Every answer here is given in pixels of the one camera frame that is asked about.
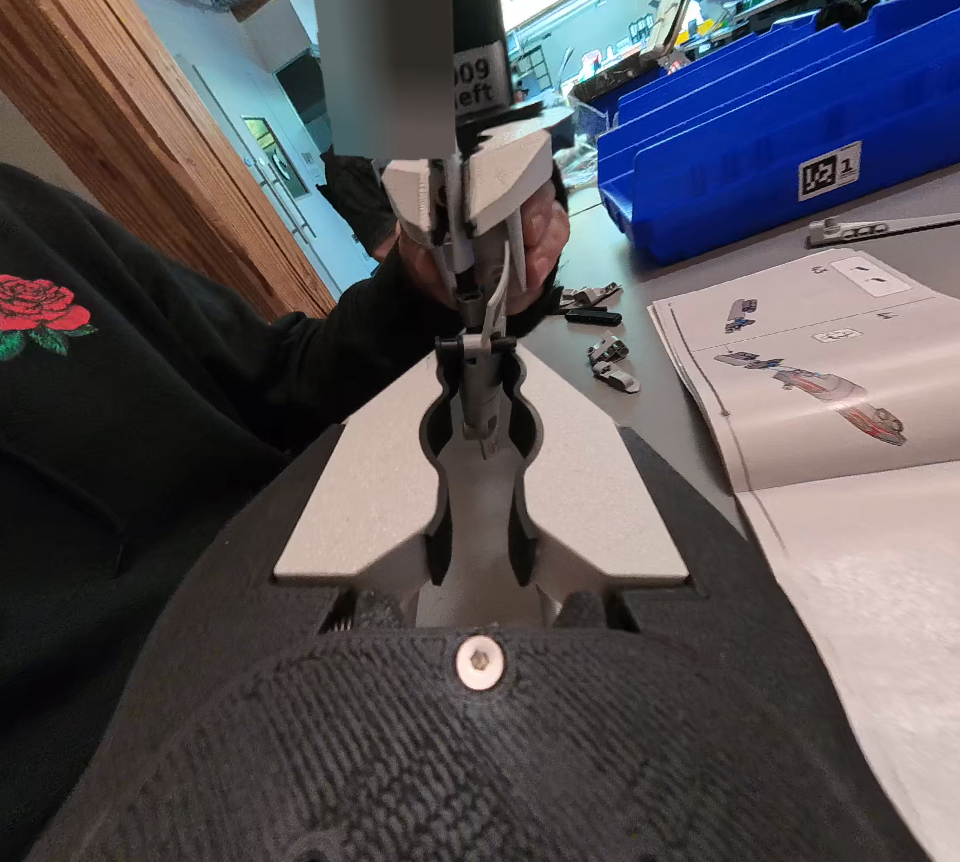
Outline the person's left hand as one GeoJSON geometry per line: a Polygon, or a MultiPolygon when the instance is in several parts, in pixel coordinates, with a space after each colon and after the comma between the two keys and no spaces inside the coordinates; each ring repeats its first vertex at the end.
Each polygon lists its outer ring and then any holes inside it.
{"type": "MultiPolygon", "coordinates": [[[[510,289],[506,313],[519,316],[531,309],[552,283],[560,256],[570,238],[570,216],[559,199],[566,194],[549,180],[521,208],[526,290],[510,289]]],[[[452,295],[427,249],[418,246],[400,228],[395,245],[407,275],[427,298],[455,310],[452,295]]]]}

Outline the blue plastic storage bin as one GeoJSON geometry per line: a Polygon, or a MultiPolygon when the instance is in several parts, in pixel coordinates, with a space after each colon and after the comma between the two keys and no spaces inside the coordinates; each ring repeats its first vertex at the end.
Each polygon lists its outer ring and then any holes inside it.
{"type": "Polygon", "coordinates": [[[818,30],[812,18],[750,35],[678,69],[659,73],[618,100],[616,124],[597,141],[601,159],[646,142],[675,125],[744,99],[752,90],[843,52],[863,51],[958,8],[959,0],[892,0],[851,28],[818,30]]]}

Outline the clear plastic bag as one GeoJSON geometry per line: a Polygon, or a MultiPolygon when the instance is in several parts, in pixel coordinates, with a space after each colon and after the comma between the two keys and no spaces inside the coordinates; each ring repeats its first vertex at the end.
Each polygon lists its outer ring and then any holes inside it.
{"type": "Polygon", "coordinates": [[[554,161],[565,191],[573,196],[596,187],[598,178],[598,140],[618,127],[619,113],[601,111],[577,100],[568,99],[572,111],[573,145],[560,150],[554,161]]]}

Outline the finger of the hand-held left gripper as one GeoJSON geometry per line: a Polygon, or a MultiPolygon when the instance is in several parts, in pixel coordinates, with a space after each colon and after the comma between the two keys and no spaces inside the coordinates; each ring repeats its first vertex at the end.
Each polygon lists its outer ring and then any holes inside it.
{"type": "Polygon", "coordinates": [[[527,288],[522,207],[553,172],[550,130],[497,126],[462,159],[458,192],[458,299],[489,298],[510,246],[510,279],[527,288]]]}
{"type": "Polygon", "coordinates": [[[454,300],[464,271],[462,160],[394,160],[382,181],[405,273],[428,298],[454,300]]]}

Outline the long grey toy brick panel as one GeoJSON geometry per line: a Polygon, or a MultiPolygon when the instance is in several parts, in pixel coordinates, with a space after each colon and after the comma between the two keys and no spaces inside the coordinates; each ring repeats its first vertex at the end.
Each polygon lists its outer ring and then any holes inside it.
{"type": "Polygon", "coordinates": [[[861,244],[918,231],[949,228],[959,225],[959,213],[895,220],[853,221],[830,217],[811,222],[805,248],[830,248],[843,244],[861,244]]]}

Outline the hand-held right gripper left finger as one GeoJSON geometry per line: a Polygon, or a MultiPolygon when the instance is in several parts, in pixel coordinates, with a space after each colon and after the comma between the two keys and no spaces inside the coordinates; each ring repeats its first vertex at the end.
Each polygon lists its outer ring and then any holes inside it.
{"type": "Polygon", "coordinates": [[[419,595],[450,567],[450,389],[429,354],[338,430],[273,568],[279,583],[373,591],[414,620],[419,595]]]}

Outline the grey desk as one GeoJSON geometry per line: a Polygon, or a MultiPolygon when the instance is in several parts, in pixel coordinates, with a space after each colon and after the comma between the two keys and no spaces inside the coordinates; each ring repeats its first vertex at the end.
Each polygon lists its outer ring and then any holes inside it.
{"type": "MultiPolygon", "coordinates": [[[[932,216],[958,210],[958,165],[933,172],[892,189],[866,196],[840,214],[846,219],[871,220],[932,216]]],[[[702,414],[676,375],[646,313],[648,304],[669,296],[709,288],[775,266],[809,258],[805,249],[809,219],[718,249],[697,259],[657,268],[634,253],[615,231],[594,191],[570,198],[572,233],[562,256],[559,282],[573,288],[618,281],[624,292],[618,306],[633,361],[627,370],[636,375],[639,395],[621,395],[590,381],[578,356],[587,347],[589,329],[551,318],[527,339],[534,354],[609,413],[646,439],[690,484],[735,527],[749,537],[749,526],[738,508],[718,451],[702,414]]],[[[861,247],[893,267],[918,278],[924,285],[958,297],[958,226],[904,234],[861,247]]],[[[427,587],[420,595],[416,620],[425,626],[483,624],[503,619],[508,624],[539,620],[536,595],[521,596],[506,564],[497,554],[494,522],[471,529],[464,555],[455,553],[450,573],[440,588],[427,587]]]]}

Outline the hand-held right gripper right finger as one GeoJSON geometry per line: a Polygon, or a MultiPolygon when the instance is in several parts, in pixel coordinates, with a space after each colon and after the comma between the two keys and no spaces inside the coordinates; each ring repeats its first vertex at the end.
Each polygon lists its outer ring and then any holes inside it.
{"type": "Polygon", "coordinates": [[[510,356],[510,567],[554,619],[572,594],[683,587],[690,570],[618,424],[519,345],[510,356]]]}

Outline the dark grey toy brick connector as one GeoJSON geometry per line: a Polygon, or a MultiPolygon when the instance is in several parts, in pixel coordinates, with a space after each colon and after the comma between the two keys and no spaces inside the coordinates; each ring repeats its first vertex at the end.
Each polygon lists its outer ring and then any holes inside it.
{"type": "Polygon", "coordinates": [[[510,245],[504,244],[498,262],[480,259],[455,275],[453,298],[462,318],[460,346],[465,358],[502,354],[516,344],[506,336],[512,267],[510,245]]]}

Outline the grey toy brick panel assembly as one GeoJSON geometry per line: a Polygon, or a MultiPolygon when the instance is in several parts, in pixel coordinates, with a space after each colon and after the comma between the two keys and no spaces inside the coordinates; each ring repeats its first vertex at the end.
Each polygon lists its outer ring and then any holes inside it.
{"type": "Polygon", "coordinates": [[[500,333],[489,338],[466,332],[435,341],[444,377],[457,382],[462,435],[478,445],[484,460],[498,452],[502,363],[504,357],[513,355],[517,344],[516,337],[500,333]]]}

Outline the wooden pillar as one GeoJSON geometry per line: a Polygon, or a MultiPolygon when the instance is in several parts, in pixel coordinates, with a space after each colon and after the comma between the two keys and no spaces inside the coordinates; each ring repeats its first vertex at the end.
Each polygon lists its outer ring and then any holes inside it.
{"type": "Polygon", "coordinates": [[[128,231],[259,314],[333,298],[135,0],[1,0],[2,92],[128,231]]]}

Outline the open instruction booklet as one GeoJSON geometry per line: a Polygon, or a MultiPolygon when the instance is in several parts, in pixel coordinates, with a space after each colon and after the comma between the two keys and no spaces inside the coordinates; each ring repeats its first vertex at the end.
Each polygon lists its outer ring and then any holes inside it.
{"type": "Polygon", "coordinates": [[[958,860],[958,299],[844,248],[648,312],[874,774],[958,860]]]}

